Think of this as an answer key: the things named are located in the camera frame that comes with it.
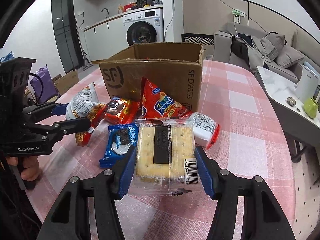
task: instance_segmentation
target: blue snack package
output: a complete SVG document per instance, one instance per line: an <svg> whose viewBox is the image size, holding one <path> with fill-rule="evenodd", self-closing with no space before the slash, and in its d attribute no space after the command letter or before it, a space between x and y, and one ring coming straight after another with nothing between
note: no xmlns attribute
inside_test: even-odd
<svg viewBox="0 0 320 240"><path fill-rule="evenodd" d="M110 125L106 152L99 160L100 168L111 168L117 160L124 158L131 145L137 146L139 128L135 123Z"/></svg>

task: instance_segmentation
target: sf logo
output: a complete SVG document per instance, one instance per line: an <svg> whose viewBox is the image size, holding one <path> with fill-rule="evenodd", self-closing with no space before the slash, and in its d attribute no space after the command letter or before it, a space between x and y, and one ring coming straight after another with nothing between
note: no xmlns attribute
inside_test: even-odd
<svg viewBox="0 0 320 240"><path fill-rule="evenodd" d="M108 82L108 86L111 88L120 88L124 84L123 74L120 67L104 68L103 73L105 79Z"/></svg>

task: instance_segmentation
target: glass door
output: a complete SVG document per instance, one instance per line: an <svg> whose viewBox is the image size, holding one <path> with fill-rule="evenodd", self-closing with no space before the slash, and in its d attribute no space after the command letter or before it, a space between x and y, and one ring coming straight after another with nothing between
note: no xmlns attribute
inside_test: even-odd
<svg viewBox="0 0 320 240"><path fill-rule="evenodd" d="M51 0L52 23L58 52L66 73L83 66L73 0Z"/></svg>

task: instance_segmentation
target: gray sofa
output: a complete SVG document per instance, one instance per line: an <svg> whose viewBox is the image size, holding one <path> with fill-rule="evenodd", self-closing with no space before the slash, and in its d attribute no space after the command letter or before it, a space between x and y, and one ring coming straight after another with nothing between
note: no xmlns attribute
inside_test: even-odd
<svg viewBox="0 0 320 240"><path fill-rule="evenodd" d="M251 27L236 24L236 29L238 33L245 33L247 35L255 36L257 38L262 38L267 35L267 33L263 30L256 30ZM230 63L233 65L237 65L240 67L249 70L249 66L243 59L240 59L235 54L231 52L231 43L232 36L228 33L236 35L236 30L234 23L226 23L220 28L221 31L218 31L214 34L214 50L213 50L213 60ZM285 37L287 40L287 44L294 47L296 50L300 51L305 55L305 58L289 68L282 68L276 64L276 62L272 62L272 65L269 65L269 69L294 83L298 83L302 74L302 64L304 61L309 62L316 71L320 73L320 67L318 66L318 62L320 62L320 57L318 60L311 60L306 55L310 55L310 57L317 56L317 50L320 51L320 44L315 41L312 37L306 37L303 33L298 33L298 31L294 34L293 37ZM316 47L314 51L310 51L310 46Z"/></svg>

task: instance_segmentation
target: sofa armrest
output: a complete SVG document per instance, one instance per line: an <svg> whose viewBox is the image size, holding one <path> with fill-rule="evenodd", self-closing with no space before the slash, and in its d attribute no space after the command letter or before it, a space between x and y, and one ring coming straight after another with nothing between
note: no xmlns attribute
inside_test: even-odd
<svg viewBox="0 0 320 240"><path fill-rule="evenodd" d="M301 75L302 75L302 69L303 69L303 65L300 63L294 64L293 66L289 67L289 69L293 72L293 74L295 74L298 78L298 80L300 80Z"/></svg>
<svg viewBox="0 0 320 240"><path fill-rule="evenodd" d="M229 63L231 54L232 36L224 32L216 32L214 34L214 61Z"/></svg>

